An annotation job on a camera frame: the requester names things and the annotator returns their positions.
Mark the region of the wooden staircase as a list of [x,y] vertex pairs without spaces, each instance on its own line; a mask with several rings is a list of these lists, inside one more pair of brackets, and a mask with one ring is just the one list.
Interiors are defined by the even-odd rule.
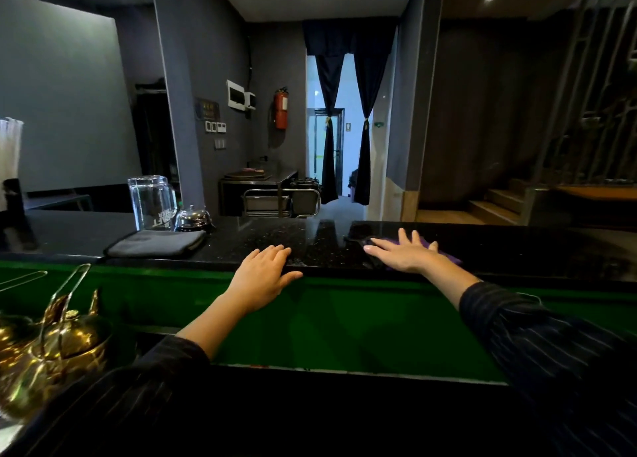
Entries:
[[510,179],[477,196],[456,202],[419,203],[416,221],[458,225],[547,227],[559,219],[560,208],[545,185]]

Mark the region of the red fire extinguisher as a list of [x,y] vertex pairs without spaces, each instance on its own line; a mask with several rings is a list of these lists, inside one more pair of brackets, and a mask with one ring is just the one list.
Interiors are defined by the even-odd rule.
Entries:
[[285,131],[288,128],[289,90],[283,86],[275,91],[273,97],[272,122],[275,129]]

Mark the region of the person's left hand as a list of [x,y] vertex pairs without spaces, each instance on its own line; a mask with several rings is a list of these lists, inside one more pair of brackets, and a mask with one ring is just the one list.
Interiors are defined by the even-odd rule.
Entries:
[[234,306],[241,309],[244,315],[267,306],[284,290],[279,289],[279,279],[285,274],[283,269],[292,250],[290,247],[284,246],[284,266],[282,269],[263,267],[264,250],[256,249],[253,251],[260,252],[255,260],[253,271],[243,273],[241,264],[224,293]]

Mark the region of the silver call bell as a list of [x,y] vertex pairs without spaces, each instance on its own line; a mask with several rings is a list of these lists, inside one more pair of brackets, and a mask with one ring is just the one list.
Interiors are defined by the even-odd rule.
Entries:
[[189,208],[177,212],[173,231],[211,233],[215,229],[210,213],[205,208],[195,209],[194,205],[191,205]]

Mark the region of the golden teapot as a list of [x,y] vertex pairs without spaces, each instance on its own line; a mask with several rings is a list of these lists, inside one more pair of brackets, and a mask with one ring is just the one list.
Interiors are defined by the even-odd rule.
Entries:
[[[0,283],[0,293],[29,284],[48,275],[39,270]],[[0,311],[0,364],[8,364],[35,339],[36,324],[27,316],[9,315]]]
[[77,266],[52,294],[36,324],[35,339],[8,364],[0,364],[0,416],[25,423],[62,389],[106,369],[113,324],[100,316],[94,290],[86,314],[70,309],[75,291],[91,270]]

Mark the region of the dark blue curtain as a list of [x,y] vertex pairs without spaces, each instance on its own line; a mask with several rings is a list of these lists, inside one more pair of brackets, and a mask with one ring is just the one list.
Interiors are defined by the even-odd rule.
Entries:
[[338,200],[334,165],[334,130],[332,115],[336,107],[345,55],[352,52],[354,31],[343,19],[317,19],[302,22],[307,54],[315,57],[325,105],[325,144],[323,150],[321,204]]
[[354,56],[355,73],[364,122],[354,190],[354,202],[370,204],[371,141],[369,117],[378,97],[392,51],[397,17],[378,17],[352,21],[350,53]]

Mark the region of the metal stair railing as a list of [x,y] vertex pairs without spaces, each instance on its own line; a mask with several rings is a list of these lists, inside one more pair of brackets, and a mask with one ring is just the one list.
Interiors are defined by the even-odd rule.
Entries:
[[532,187],[637,186],[637,0],[576,0]]

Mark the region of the purple cleaning cloth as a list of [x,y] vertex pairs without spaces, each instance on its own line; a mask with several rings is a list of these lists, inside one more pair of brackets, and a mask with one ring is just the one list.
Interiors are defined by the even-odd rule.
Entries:
[[[377,269],[377,270],[392,270],[392,268],[386,266],[386,264],[384,264],[382,261],[378,260],[378,258],[374,257],[374,256],[370,256],[369,254],[367,254],[364,250],[364,248],[368,245],[375,245],[373,244],[373,241],[371,240],[372,237],[371,236],[367,236],[364,238],[352,238],[349,236],[344,236],[342,238],[342,240],[344,241],[344,243],[349,247],[352,246],[356,249],[353,249],[353,251],[355,251],[357,254],[360,253],[363,255],[364,259],[362,262],[362,265],[365,266],[366,268],[373,268],[373,269]],[[387,238],[387,237],[381,237],[380,239],[384,240],[384,241],[389,241],[393,244],[398,245],[399,244],[399,240],[398,239],[392,239],[392,238]],[[429,248],[430,243],[427,242],[425,239],[423,239],[422,237],[420,237],[420,243],[423,245],[423,247],[425,248]],[[461,266],[462,265],[462,261],[458,258],[456,258],[455,256],[452,256],[446,252],[440,251],[439,254],[442,254],[443,256],[445,256],[446,258],[448,258],[451,262],[453,262],[454,264]]]

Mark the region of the bundle of white straws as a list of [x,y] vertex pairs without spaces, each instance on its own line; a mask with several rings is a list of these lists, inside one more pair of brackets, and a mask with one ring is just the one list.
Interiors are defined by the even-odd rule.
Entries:
[[24,122],[0,117],[0,182],[18,178]]

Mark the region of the grey folded cloth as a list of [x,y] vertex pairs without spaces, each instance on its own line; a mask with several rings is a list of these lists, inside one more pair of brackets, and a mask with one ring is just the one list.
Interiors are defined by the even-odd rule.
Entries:
[[196,250],[207,237],[203,230],[190,232],[141,230],[126,235],[107,246],[107,258],[169,258]]

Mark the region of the round brown tray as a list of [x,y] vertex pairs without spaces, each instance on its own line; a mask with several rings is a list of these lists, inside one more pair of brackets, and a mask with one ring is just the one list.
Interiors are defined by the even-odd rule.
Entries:
[[256,168],[244,168],[239,171],[227,173],[224,180],[239,180],[239,181],[258,181],[268,180],[271,177],[271,173],[263,169]]

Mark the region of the person's right forearm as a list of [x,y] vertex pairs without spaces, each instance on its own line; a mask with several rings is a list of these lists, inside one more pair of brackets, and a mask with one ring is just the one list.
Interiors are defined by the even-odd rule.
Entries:
[[439,255],[426,256],[419,271],[458,310],[512,386],[564,379],[579,365],[567,339],[573,327],[537,298],[482,281]]

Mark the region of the dark metal side table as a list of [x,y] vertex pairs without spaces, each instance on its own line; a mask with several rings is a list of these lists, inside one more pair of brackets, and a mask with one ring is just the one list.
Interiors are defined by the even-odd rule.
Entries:
[[222,216],[242,216],[242,196],[249,189],[291,188],[291,183],[298,179],[299,171],[291,168],[257,168],[271,173],[268,180],[239,181],[219,180],[219,210]]

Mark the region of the metal frame chair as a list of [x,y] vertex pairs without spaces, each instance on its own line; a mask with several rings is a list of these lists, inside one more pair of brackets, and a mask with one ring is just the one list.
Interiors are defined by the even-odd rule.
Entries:
[[320,192],[310,188],[249,189],[242,196],[242,216],[310,218],[320,212]]

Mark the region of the person's right hand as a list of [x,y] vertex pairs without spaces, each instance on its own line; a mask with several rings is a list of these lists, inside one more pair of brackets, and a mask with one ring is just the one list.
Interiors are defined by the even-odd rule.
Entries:
[[413,230],[408,236],[410,237],[410,245],[408,246],[396,245],[380,238],[372,238],[371,240],[375,245],[395,245],[395,268],[392,269],[399,272],[426,276],[429,270],[433,268],[436,263],[441,261],[440,254],[431,252],[423,247],[420,243],[420,234],[418,231]]

